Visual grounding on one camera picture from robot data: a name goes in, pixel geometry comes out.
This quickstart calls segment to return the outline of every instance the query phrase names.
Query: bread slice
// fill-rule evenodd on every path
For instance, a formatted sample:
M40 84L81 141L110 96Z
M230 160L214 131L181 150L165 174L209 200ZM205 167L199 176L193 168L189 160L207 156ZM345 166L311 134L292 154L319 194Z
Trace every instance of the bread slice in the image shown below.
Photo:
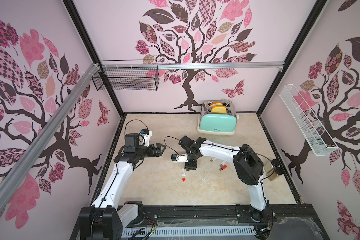
M227 113L227 108L222 105L217 105L211 108L211 113Z
M222 102L214 102L214 103L211 103L211 104L209 104L211 107L213 107L213 106L222 106L223 105L223 103Z

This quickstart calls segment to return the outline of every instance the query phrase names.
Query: aluminum rail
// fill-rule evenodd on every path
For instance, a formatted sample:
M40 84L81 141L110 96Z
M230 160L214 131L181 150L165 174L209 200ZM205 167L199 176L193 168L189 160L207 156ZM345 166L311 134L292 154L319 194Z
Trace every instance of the aluminum rail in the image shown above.
M92 79L92 74L98 71L98 64L89 67L85 74L73 88L72 92L65 98L61 106L49 119L45 127L38 134L36 139L27 148L21 159L13 166L5 179L0 183L0 212L10 200L16 189L23 182L29 170L36 162L41 152L46 148L53 134L64 121L72 106L76 103L81 93L85 90Z
M164 69L213 69L213 68L282 68L284 62L247 62L247 63L174 63L158 64L159 70ZM107 68L154 68L156 64L103 64Z

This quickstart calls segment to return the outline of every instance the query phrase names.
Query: small red object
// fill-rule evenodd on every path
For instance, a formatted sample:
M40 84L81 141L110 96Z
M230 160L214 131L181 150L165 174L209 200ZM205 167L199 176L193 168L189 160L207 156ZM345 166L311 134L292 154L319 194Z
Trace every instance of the small red object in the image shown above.
M223 165L223 166L221 166L220 171L223 170L223 169L226 169L226 168L227 168L227 166Z

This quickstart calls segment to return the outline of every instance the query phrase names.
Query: butterfly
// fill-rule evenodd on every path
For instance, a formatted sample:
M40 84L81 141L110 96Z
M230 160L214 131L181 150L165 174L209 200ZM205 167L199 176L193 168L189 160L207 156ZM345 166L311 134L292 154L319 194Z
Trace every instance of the butterfly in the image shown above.
M231 89L231 88L225 88L223 90L221 90L223 93L228 94L229 98L234 98L237 95L244 95L244 80L241 80L235 87L235 89Z
M99 118L99 120L97 121L97 125L101 125L101 124L106 124L108 123L108 118L107 118L107 115L108 115L108 112L109 110L104 107L104 104L99 100L99 107L100 107L100 111L101 111L101 116Z

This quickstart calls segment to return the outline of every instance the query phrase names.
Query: black wire basket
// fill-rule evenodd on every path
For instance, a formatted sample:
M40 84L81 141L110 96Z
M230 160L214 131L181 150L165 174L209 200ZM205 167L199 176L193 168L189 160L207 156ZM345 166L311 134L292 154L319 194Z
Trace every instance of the black wire basket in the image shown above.
M113 90L157 91L159 76L156 60L142 60L144 64L117 64L125 61L141 60L113 60L112 65L103 65L103 72L97 72L92 77L96 89L107 90L109 85Z

